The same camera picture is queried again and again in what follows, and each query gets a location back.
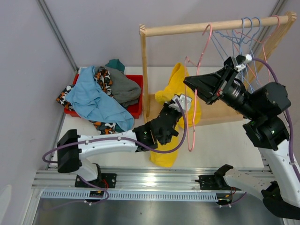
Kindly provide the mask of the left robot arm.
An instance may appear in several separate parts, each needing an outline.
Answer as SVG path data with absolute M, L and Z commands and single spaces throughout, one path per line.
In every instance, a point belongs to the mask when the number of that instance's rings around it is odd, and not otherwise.
M 88 160 L 94 155 L 113 152 L 152 151 L 168 154 L 177 150 L 159 150 L 158 145 L 169 143 L 178 136 L 175 126 L 184 117 L 184 110 L 178 101 L 165 103 L 159 115 L 144 125 L 117 134 L 78 135 L 76 129 L 68 130 L 58 141 L 57 164 L 59 173 L 75 173 L 85 179 L 90 187 L 98 187 L 102 176 L 100 167 Z

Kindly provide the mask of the camouflage patterned shorts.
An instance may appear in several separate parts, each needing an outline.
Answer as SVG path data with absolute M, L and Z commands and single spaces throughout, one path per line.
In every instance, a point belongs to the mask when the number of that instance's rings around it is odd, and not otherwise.
M 95 68 L 95 73 L 93 75 L 94 80 L 100 86 L 101 90 L 104 91 L 109 97 L 114 98 L 111 86 L 113 84 L 110 73 L 104 67 Z M 73 106 L 68 102 L 65 97 L 73 89 L 75 85 L 68 85 L 65 89 L 61 91 L 59 96 L 56 98 L 56 102 L 64 107 L 65 110 L 70 112 L 75 112 Z M 104 123 L 98 121 L 91 121 L 99 135 L 114 134 L 116 132 L 116 123 Z

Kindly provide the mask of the dark green shorts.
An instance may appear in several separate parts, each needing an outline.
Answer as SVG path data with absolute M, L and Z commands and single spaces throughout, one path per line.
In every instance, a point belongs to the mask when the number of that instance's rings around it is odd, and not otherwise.
M 106 67 L 116 69 L 121 72 L 125 72 L 125 65 L 119 59 L 111 59 L 105 64 Z

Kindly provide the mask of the blue hanger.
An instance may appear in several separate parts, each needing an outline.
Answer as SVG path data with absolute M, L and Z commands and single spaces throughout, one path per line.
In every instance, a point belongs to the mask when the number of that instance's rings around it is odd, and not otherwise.
M 231 56 L 232 43 L 229 39 L 224 37 L 222 33 L 219 31 L 212 31 L 211 42 L 213 43 L 222 61 L 225 61 L 229 56 Z
M 257 42 L 257 41 L 254 40 L 254 37 L 257 35 L 257 33 L 261 29 L 261 20 L 258 17 L 254 17 L 252 19 L 248 18 L 248 19 L 251 22 L 251 29 L 250 29 L 250 31 L 253 28 L 253 19 L 257 19 L 258 22 L 259 22 L 259 28 L 258 28 L 258 30 L 247 41 L 247 43 L 250 42 L 249 45 L 248 45 L 248 47 L 249 47 L 249 50 L 250 50 L 249 54 L 252 57 L 252 61 L 247 64 L 246 73 L 248 75 L 248 78 L 247 78 L 246 81 L 247 81 L 247 89 L 250 88 L 251 91 L 253 92 L 253 87 L 252 87 L 251 83 L 253 81 L 252 79 L 254 79 L 254 78 L 256 79 L 257 70 L 256 70 L 255 62 L 253 61 L 253 59 L 254 59 L 254 53 L 253 53 L 253 50 L 252 50 L 252 45 L 253 45 L 252 42 Z
M 250 42 L 251 38 L 249 34 L 253 28 L 253 22 L 251 18 L 243 17 L 241 18 L 241 21 L 242 21 L 242 28 L 232 29 L 231 31 L 232 44 L 237 47 L 238 54 L 245 53 L 243 47 L 248 45 L 248 43 Z M 250 28 L 245 28 L 245 22 L 250 22 L 251 25 Z

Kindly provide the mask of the light blue shorts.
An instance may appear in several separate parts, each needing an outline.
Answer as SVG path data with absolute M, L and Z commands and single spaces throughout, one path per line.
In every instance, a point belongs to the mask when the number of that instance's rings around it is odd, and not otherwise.
M 131 130 L 133 116 L 114 98 L 108 96 L 94 79 L 95 67 L 83 68 L 65 99 L 83 119 L 105 124 L 115 123 L 121 130 Z

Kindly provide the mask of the yellow shorts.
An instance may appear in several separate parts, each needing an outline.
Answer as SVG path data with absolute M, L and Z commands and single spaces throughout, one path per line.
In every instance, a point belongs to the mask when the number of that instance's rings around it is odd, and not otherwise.
M 177 63 L 172 72 L 171 76 L 169 78 L 168 85 L 165 87 L 164 90 L 159 90 L 154 94 L 155 100 L 159 104 L 163 104 L 165 102 L 170 101 L 175 94 L 187 94 L 187 96 L 192 98 L 192 101 L 194 100 L 194 92 L 189 88 L 186 87 L 183 83 L 184 80 L 184 65 L 182 63 Z M 195 124 L 197 124 L 200 121 L 201 118 L 201 108 L 198 100 L 197 102 L 197 110 L 196 110 L 196 116 L 195 116 Z M 192 127 L 192 117 L 193 117 L 193 103 L 191 103 L 192 106 L 190 110 L 188 111 L 188 126 Z M 158 166 L 161 167 L 171 167 L 175 163 L 178 156 L 178 151 L 174 151 L 172 153 L 162 154 L 162 153 L 150 153 L 150 161 Z

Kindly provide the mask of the grey shorts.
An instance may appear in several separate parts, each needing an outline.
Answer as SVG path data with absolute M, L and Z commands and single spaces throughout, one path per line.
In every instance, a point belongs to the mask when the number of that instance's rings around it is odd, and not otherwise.
M 117 69 L 105 66 L 112 80 L 111 90 L 114 99 L 123 107 L 128 107 L 138 103 L 141 94 L 140 86 L 125 76 L 125 74 Z

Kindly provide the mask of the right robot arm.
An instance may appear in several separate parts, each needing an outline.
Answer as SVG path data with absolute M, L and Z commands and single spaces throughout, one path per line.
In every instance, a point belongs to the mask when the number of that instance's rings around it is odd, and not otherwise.
M 292 150 L 292 127 L 279 117 L 287 112 L 291 102 L 285 86 L 277 80 L 252 93 L 246 90 L 237 75 L 252 60 L 249 54 L 229 57 L 219 71 L 186 77 L 184 84 L 206 104 L 221 100 L 248 120 L 243 125 L 246 135 L 265 157 L 275 177 L 266 182 L 224 165 L 215 172 L 215 186 L 243 190 L 261 200 L 273 215 L 299 220 L 300 168 Z

